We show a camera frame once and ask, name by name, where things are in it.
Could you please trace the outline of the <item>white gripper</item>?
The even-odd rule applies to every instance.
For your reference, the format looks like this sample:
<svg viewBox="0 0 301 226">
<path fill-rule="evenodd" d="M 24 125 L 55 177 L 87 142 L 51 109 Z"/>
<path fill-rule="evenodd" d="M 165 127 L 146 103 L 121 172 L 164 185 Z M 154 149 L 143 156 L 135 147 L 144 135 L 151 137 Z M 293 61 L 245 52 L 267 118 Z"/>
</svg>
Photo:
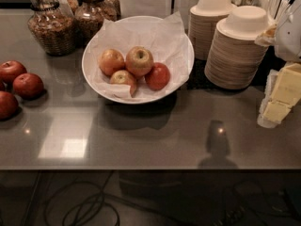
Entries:
<svg viewBox="0 0 301 226">
<path fill-rule="evenodd" d="M 281 124 L 301 99 L 301 64 L 292 63 L 267 76 L 264 98 L 261 101 L 257 124 L 272 129 Z"/>
</svg>

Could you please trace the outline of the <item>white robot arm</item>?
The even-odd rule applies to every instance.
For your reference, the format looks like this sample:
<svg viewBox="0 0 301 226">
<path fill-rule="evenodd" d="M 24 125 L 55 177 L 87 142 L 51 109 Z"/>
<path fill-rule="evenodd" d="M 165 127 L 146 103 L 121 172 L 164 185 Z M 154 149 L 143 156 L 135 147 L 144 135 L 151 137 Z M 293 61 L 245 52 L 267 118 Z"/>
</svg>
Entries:
<svg viewBox="0 0 301 226">
<path fill-rule="evenodd" d="M 275 128 L 301 100 L 301 0 L 294 0 L 255 43 L 273 45 L 276 57 L 286 62 L 279 72 L 269 72 L 257 118 L 261 127 Z"/>
</svg>

